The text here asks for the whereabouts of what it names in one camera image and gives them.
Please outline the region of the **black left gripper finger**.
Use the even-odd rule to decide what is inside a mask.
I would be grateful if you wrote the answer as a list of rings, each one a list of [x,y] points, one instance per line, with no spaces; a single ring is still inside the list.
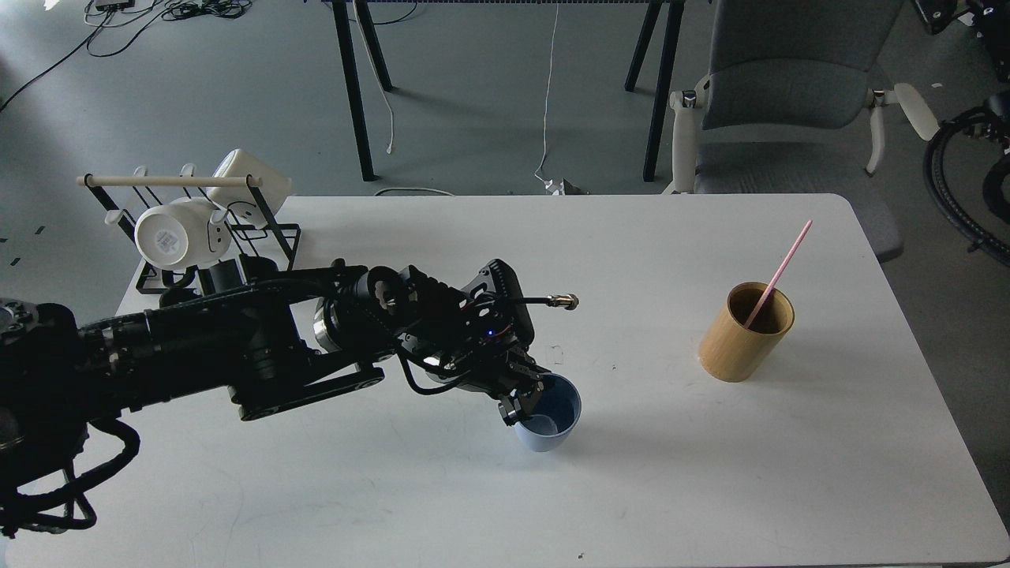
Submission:
[[[498,394],[498,409],[503,423],[506,427],[514,427],[530,420],[544,393],[544,386],[529,386],[517,387]]]
[[[509,352],[509,379],[513,382],[513,391],[533,392],[542,375],[548,371],[526,351]]]

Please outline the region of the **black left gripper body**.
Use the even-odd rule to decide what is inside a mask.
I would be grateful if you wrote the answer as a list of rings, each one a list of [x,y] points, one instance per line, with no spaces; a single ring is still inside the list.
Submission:
[[[326,288],[315,310],[315,338],[340,367],[363,368],[398,357],[432,378],[424,395],[462,389],[498,395],[512,391],[509,352],[529,353],[535,330],[528,309],[574,310],[574,294],[527,296],[512,266],[494,259],[462,288],[415,266],[396,271],[337,259],[319,276]]]

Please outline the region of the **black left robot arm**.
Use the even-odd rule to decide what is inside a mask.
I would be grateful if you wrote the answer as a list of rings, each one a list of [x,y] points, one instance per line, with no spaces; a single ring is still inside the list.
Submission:
[[[157,309],[82,327],[64,305],[2,299],[4,536],[96,524],[87,492],[140,452],[123,410],[224,387],[259,420],[379,383],[389,358],[416,393],[482,393],[509,427],[548,423],[569,392],[528,352],[528,306],[578,299],[524,295],[501,260],[461,289],[415,266],[282,272],[246,255],[199,280],[201,293],[180,284]]]

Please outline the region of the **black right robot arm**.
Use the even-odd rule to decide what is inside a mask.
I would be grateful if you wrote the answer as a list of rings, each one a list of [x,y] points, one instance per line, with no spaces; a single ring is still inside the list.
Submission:
[[[1008,83],[1009,12],[1006,1],[913,1],[914,10],[930,35],[938,35],[950,23],[969,15],[975,35],[981,40],[994,65],[997,79]],[[948,147],[956,134],[996,144],[1000,157],[981,180],[977,204],[967,207],[960,202],[948,179]],[[962,236],[969,241],[967,251],[984,252],[997,263],[1008,266],[1008,242],[997,236],[974,218],[981,205],[1000,223],[1009,222],[1008,205],[1008,90],[989,95],[980,104],[960,112],[954,118],[939,120],[926,134],[923,161],[925,187],[939,212]]]

